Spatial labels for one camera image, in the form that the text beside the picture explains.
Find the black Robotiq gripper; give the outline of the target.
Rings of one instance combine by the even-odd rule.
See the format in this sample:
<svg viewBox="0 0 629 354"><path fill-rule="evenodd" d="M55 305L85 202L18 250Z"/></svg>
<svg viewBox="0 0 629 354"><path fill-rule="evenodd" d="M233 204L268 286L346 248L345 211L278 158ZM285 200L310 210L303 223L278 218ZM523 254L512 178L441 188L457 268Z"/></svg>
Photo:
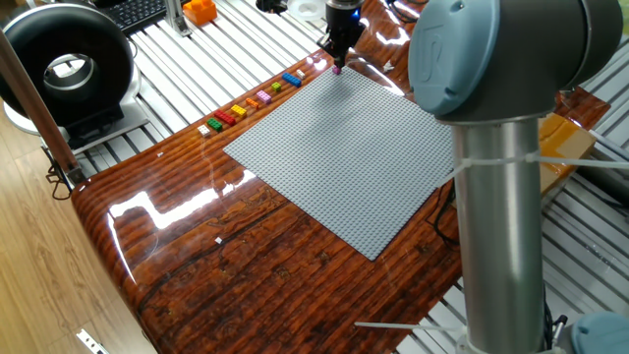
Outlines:
<svg viewBox="0 0 629 354"><path fill-rule="evenodd" d="M363 2L326 2L327 29L317 45L332 59L335 68L344 67L348 51L347 44L355 44L365 26L361 23Z"/></svg>

